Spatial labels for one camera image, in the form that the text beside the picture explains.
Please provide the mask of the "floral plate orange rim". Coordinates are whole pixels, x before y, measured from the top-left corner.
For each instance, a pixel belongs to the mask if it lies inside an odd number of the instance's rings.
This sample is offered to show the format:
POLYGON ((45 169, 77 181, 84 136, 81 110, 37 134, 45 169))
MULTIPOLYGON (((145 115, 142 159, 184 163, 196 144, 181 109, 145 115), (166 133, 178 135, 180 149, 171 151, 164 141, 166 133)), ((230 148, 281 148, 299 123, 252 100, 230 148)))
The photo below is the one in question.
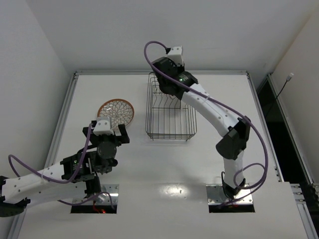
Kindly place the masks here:
POLYGON ((132 104, 124 99, 112 99, 102 104, 97 112, 97 117, 109 117, 112 129, 118 130, 118 125, 128 126, 135 115, 132 104))

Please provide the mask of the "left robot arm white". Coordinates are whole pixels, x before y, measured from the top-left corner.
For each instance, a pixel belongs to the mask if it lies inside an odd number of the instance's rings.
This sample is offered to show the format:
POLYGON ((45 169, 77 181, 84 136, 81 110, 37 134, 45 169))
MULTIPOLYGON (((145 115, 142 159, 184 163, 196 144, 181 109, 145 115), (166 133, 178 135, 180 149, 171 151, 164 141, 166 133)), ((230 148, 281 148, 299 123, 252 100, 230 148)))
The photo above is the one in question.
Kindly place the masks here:
POLYGON ((27 207, 50 201, 65 203, 65 199, 83 196, 92 200, 103 193, 99 175, 110 173, 118 162, 117 148, 128 144, 124 124, 118 126, 120 135, 105 121, 92 121, 82 129, 85 145, 76 154, 36 171, 29 166, 28 175, 0 178, 0 216, 22 214, 27 207))

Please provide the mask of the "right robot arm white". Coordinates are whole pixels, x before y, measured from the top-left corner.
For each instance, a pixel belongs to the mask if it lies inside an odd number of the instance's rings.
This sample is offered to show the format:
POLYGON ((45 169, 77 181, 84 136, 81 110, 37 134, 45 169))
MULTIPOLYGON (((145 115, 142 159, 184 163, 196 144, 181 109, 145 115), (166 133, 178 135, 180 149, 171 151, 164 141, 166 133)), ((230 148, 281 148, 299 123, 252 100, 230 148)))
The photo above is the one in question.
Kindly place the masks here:
POLYGON ((193 107, 215 127, 221 136, 216 150, 224 161, 225 174, 222 186, 224 194, 234 199, 240 192, 239 187, 245 186, 246 183, 242 170, 244 150, 250 134, 248 121, 210 101, 208 93, 199 84, 198 79, 185 71, 184 67, 177 66, 171 59, 161 57, 153 61, 152 65, 174 79, 171 81, 155 71, 160 90, 193 107))

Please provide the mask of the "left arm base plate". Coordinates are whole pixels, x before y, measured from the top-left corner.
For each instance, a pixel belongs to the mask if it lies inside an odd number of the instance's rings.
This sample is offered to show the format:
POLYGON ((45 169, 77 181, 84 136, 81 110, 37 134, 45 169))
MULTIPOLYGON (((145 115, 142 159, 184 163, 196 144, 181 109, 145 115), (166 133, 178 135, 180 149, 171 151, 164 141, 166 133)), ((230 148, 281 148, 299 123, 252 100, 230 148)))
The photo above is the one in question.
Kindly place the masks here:
POLYGON ((74 198, 72 200, 72 204, 81 203, 82 205, 92 205, 95 201, 96 205, 110 206, 111 204, 113 204, 113 206, 115 206, 118 203, 119 187, 119 184, 102 184, 101 191, 108 192, 110 194, 110 197, 108 196, 108 194, 103 193, 96 198, 91 199, 90 201, 88 200, 88 198, 84 197, 74 198))

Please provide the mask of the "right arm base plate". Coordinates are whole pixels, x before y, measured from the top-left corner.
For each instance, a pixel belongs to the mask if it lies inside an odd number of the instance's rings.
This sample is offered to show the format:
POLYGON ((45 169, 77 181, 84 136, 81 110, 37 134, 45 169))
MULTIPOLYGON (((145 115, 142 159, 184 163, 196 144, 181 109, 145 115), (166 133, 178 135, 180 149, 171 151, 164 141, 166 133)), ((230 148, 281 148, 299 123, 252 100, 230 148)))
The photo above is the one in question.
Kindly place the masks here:
POLYGON ((252 205, 253 198, 251 190, 240 190, 234 199, 229 199, 225 194, 222 184, 206 184, 208 205, 219 206, 220 204, 227 205, 252 205))

